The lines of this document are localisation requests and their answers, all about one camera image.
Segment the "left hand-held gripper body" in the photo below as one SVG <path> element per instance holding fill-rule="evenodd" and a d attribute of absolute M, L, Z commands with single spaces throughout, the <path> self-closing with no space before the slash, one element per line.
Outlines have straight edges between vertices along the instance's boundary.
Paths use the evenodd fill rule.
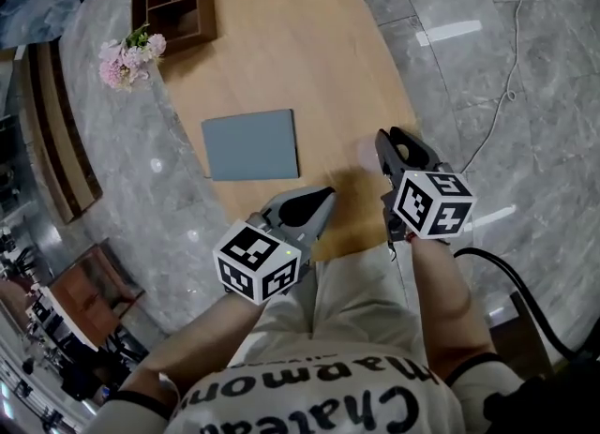
<path fill-rule="evenodd" d="M 310 247 L 268 219 L 272 212 L 236 220 L 213 248 L 219 282 L 255 305 L 297 283 L 310 258 Z"/>

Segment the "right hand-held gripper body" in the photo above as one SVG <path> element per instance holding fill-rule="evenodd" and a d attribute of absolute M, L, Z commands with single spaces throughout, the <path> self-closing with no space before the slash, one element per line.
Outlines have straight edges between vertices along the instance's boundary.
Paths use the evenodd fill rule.
<path fill-rule="evenodd" d="M 463 233 L 476 197 L 462 174 L 406 171 L 391 197 L 391 214 L 421 239 Z"/>

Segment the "oval wooden table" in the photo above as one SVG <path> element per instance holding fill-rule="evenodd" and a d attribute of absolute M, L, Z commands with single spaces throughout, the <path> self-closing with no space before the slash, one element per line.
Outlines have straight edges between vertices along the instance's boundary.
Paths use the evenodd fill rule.
<path fill-rule="evenodd" d="M 251 112 L 293 110 L 299 177 L 214 181 L 229 220 L 288 189 L 329 186 L 334 214 L 313 249 L 317 261 L 383 243 L 387 181 L 368 167 L 379 129 L 418 129 L 411 102 L 364 0 L 215 0 L 217 38 L 172 55 L 158 69 L 197 158 L 201 124 Z"/>

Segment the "long dark wooden cabinet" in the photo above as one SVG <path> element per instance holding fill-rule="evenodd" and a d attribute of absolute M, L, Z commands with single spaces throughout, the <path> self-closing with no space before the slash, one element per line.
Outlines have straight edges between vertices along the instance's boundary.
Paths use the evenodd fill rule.
<path fill-rule="evenodd" d="M 22 85 L 42 180 L 61 220 L 80 218 L 102 196 L 83 147 L 65 84 L 59 40 L 25 50 Z"/>

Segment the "pink flower bouquet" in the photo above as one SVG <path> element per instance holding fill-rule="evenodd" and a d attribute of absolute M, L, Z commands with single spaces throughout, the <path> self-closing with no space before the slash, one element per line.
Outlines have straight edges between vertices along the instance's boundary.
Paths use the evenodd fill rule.
<path fill-rule="evenodd" d="M 98 74 L 115 91 L 131 92 L 150 82 L 150 69 L 160 62 L 167 48 L 162 34 L 150 34 L 145 22 L 120 40 L 104 42 L 99 51 Z"/>

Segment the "brown glass-top side table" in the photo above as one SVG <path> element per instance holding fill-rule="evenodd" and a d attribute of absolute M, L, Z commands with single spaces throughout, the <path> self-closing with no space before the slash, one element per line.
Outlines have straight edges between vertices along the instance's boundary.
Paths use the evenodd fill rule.
<path fill-rule="evenodd" d="M 72 334 L 96 351 L 143 297 L 107 239 L 89 247 L 43 289 Z"/>

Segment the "beige shorts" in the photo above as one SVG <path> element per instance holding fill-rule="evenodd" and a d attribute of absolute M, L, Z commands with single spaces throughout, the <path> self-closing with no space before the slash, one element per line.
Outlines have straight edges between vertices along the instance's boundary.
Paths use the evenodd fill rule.
<path fill-rule="evenodd" d="M 245 359 L 352 351 L 425 359 L 420 321 L 385 244 L 318 262 L 288 293 L 274 296 L 246 340 Z"/>

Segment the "brown wooden compartment shelf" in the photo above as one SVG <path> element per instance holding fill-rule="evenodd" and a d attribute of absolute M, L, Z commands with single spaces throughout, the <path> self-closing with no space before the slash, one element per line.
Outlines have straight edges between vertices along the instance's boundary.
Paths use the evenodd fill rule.
<path fill-rule="evenodd" d="M 164 36 L 166 55 L 218 37 L 215 0 L 131 0 L 131 25 L 143 24 L 150 35 Z"/>

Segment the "person's left forearm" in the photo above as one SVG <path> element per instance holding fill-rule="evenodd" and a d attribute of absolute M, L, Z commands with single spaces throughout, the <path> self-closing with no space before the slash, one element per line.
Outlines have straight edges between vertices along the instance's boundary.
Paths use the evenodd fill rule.
<path fill-rule="evenodd" d="M 236 293 L 224 295 L 150 351 L 121 389 L 174 408 L 180 395 L 230 363 L 263 311 Z"/>

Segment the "person's right forearm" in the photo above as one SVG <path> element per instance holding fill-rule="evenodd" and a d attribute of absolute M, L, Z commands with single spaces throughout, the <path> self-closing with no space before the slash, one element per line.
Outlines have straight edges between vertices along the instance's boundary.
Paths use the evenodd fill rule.
<path fill-rule="evenodd" d="M 410 246 L 427 362 L 446 379 L 463 363 L 495 348 L 449 246 L 416 235 Z"/>

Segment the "white printed t-shirt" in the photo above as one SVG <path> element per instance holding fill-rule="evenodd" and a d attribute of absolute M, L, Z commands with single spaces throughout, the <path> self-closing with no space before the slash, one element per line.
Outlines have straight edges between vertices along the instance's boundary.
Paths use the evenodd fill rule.
<path fill-rule="evenodd" d="M 286 358 L 212 374 L 174 410 L 117 393 L 83 434 L 484 434 L 486 400 L 521 384 L 496 354 L 448 381 L 383 352 Z"/>

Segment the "brown wooden stool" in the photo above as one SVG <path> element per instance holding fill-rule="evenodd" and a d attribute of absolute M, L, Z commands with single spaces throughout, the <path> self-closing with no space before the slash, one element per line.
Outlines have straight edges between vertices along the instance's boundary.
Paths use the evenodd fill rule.
<path fill-rule="evenodd" d="M 489 312 L 487 323 L 497 354 L 521 379 L 547 378 L 554 373 L 533 316 L 518 292 Z"/>

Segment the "grey closed laptop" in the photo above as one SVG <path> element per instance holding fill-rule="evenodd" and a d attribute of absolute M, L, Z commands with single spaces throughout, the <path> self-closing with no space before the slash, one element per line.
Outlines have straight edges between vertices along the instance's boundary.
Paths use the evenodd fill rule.
<path fill-rule="evenodd" d="M 210 176 L 215 181 L 299 177 L 291 109 L 205 120 L 202 135 Z"/>

